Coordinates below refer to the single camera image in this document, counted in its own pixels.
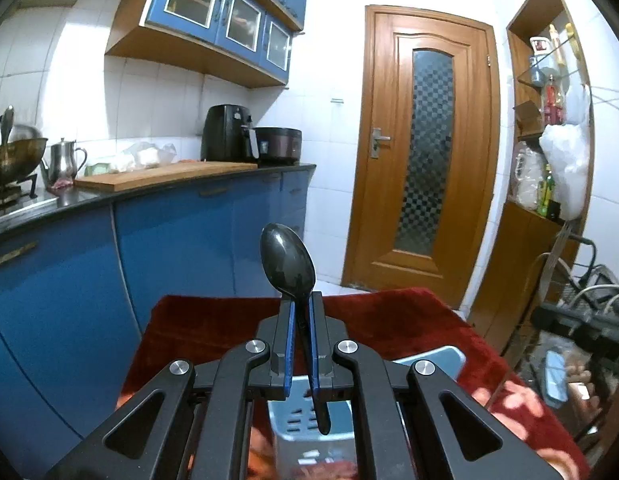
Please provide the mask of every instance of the checkered glass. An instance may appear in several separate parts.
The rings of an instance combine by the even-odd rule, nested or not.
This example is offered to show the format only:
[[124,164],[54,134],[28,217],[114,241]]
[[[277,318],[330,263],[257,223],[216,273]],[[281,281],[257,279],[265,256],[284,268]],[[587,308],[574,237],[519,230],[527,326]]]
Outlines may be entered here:
[[403,206],[394,247],[431,255],[445,198],[454,117],[452,58],[413,52],[414,94]]

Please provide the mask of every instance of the wooden cutting board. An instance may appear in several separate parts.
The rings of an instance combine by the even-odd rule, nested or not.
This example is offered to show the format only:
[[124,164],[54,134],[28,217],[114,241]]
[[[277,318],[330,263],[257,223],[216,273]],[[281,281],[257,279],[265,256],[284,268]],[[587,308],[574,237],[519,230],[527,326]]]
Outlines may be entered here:
[[151,168],[150,170],[84,176],[77,178],[74,181],[74,185],[114,192],[198,176],[256,170],[257,167],[256,164],[244,162],[176,162],[169,166]]

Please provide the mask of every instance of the red cloth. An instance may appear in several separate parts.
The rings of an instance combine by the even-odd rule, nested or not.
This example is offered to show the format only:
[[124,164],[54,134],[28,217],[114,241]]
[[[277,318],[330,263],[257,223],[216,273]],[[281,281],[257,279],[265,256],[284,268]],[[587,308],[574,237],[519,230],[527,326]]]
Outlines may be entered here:
[[[447,344],[456,346],[467,358],[458,383],[479,401],[481,395],[489,396],[509,371],[506,362],[484,339],[428,290],[408,288],[327,296],[323,303],[328,316],[345,322],[350,338],[374,348],[384,359],[407,357]],[[162,298],[152,311],[123,385],[120,403],[174,359],[189,359],[195,364],[212,361],[253,338],[258,322],[275,316],[278,305],[279,301],[272,298]],[[300,352],[296,352],[296,357],[300,357]],[[295,373],[303,373],[298,360]],[[512,391],[512,384],[522,383],[512,377],[491,411],[498,413],[510,429],[512,426],[503,418],[521,424],[527,433],[526,442],[532,449],[546,450],[544,458],[553,465],[552,460],[560,462],[564,456],[565,461],[571,460],[571,464],[564,466],[566,470],[571,466],[571,478],[563,473],[565,478],[586,478],[589,469],[585,457],[554,414],[540,400],[538,412],[538,398],[533,398],[531,390]],[[254,426],[269,434],[264,406],[254,410]],[[556,451],[558,458],[550,451]]]

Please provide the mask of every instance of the light blue plastic basket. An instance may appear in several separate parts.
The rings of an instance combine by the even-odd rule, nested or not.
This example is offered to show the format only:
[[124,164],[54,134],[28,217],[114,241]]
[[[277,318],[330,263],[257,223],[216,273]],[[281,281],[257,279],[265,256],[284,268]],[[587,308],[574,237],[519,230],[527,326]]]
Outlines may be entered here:
[[[419,359],[430,360],[452,379],[458,377],[465,364],[465,355],[456,346],[443,346],[395,362],[410,365]],[[292,390],[286,400],[268,402],[276,469],[282,480],[292,478],[303,465],[339,460],[356,462],[349,401],[328,402],[332,430],[328,435],[323,435],[318,431],[312,398],[305,397],[309,387],[307,376],[296,376],[292,379]]]

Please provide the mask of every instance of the stove burner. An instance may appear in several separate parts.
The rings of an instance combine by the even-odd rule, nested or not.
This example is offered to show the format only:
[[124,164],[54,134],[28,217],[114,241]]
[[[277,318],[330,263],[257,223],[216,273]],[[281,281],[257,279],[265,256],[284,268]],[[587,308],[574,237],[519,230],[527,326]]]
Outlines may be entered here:
[[[31,181],[30,191],[23,192],[18,184],[22,184],[27,181]],[[27,196],[29,198],[36,198],[36,174],[33,173],[21,180],[17,180],[16,184],[8,184],[7,186],[0,187],[0,209],[5,209],[7,206],[13,205],[20,198]]]

